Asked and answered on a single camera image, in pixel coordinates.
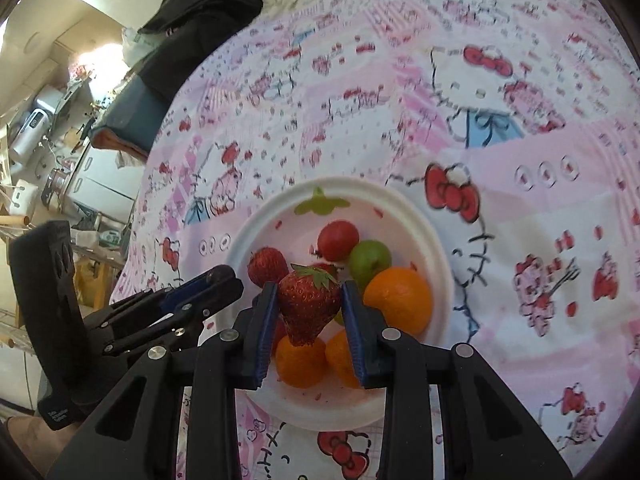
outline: pink tablecloth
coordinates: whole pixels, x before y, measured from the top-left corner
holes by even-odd
[[[164,120],[114,299],[224,262],[297,182],[392,186],[450,254],[448,342],[481,351],[576,471],[640,376],[637,79],[596,0],[318,0],[259,18]],[[248,479],[375,478],[382,423],[331,440],[244,394],[238,423]]]

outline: green strawberry calyx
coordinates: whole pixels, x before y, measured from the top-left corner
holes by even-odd
[[[313,267],[313,266],[307,267],[307,266],[298,265],[298,264],[291,264],[291,268],[296,273],[296,276],[299,276],[300,278],[304,278],[305,276],[311,276],[311,278],[314,280],[315,288],[324,287],[328,290],[330,282],[334,282],[336,285],[338,285],[338,280],[336,280],[331,274],[329,274],[324,269],[319,269],[318,267]]]

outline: tangerine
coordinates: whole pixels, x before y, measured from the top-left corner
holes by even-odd
[[[417,336],[431,321],[433,295],[429,284],[413,269],[389,267],[364,291],[363,303],[382,311],[386,323]]]
[[[294,388],[310,388],[329,371],[324,357],[324,341],[316,338],[312,345],[293,346],[283,337],[276,348],[276,370],[280,379]]]
[[[340,330],[326,344],[324,355],[331,367],[331,370],[340,379],[340,382],[348,388],[359,388],[355,374],[353,373],[353,363],[351,362],[351,351],[347,341],[347,333]]]

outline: white plate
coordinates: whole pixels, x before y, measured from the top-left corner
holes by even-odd
[[[350,205],[336,207],[324,216],[315,212],[296,214],[296,206],[309,200],[317,188],[325,197],[338,197]],[[436,232],[429,221],[396,192],[346,177],[323,178],[291,187],[265,202],[249,218],[235,237],[226,260],[244,283],[244,295],[216,315],[216,331],[231,327],[238,311],[249,306],[260,292],[246,273],[252,252],[271,246],[279,249],[289,263],[318,262],[311,254],[316,248],[318,234],[327,223],[337,219],[352,222],[360,232],[360,240],[375,239],[385,243],[391,250],[394,266],[413,265],[428,280],[433,291],[433,317],[418,339],[430,345],[441,345],[453,303],[453,280]],[[327,341],[341,329],[332,321],[322,331],[321,338]],[[314,431],[360,428],[380,420],[385,409],[384,390],[366,392],[346,388],[333,374],[313,388],[300,390],[279,381],[273,363],[262,387],[249,392],[249,396],[270,415]]]

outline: metal pin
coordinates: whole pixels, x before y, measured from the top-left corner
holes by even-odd
[[[239,337],[238,330],[234,330],[233,328],[227,328],[220,332],[220,339],[222,341],[235,341]]]
[[[387,341],[396,341],[398,339],[400,339],[400,336],[402,334],[400,333],[400,331],[397,328],[385,328],[382,331],[382,337],[384,339],[386,339]]]
[[[164,346],[154,346],[149,349],[149,352],[147,352],[146,355],[149,356],[149,359],[153,359],[154,361],[162,359],[166,355],[166,348]]]
[[[468,344],[462,343],[462,345],[456,346],[456,354],[460,357],[471,357],[474,354],[474,349]]]

